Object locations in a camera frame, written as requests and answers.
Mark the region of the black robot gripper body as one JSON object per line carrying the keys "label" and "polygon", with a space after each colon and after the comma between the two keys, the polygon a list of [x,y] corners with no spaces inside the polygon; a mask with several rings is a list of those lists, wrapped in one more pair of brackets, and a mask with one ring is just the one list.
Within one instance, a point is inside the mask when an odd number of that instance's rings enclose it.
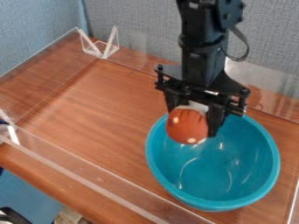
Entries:
{"label": "black robot gripper body", "polygon": [[207,87],[183,80],[179,65],[159,64],[155,72],[158,74],[155,88],[178,94],[182,98],[181,105],[187,105],[189,101],[193,101],[210,106],[215,102],[225,106],[226,114],[237,116],[246,114],[252,91],[233,80],[225,71]]}

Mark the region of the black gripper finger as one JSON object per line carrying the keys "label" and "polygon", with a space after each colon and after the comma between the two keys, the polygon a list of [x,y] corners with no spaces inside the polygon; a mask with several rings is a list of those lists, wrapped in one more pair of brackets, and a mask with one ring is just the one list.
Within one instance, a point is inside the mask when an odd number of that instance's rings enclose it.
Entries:
{"label": "black gripper finger", "polygon": [[209,137],[215,137],[226,119],[225,106],[213,102],[207,112]]}
{"label": "black gripper finger", "polygon": [[181,96],[171,92],[165,92],[167,110],[173,111],[181,105]]}

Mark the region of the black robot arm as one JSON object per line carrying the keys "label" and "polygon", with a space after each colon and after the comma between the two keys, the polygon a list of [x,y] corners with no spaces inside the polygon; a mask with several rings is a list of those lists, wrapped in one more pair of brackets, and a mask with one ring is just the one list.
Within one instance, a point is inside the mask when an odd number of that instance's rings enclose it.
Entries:
{"label": "black robot arm", "polygon": [[157,67],[155,87],[170,110],[198,102],[209,107],[209,136],[215,137],[229,115],[243,116],[250,89],[225,71],[230,34],[246,40],[243,0],[177,0],[182,16],[182,64]]}

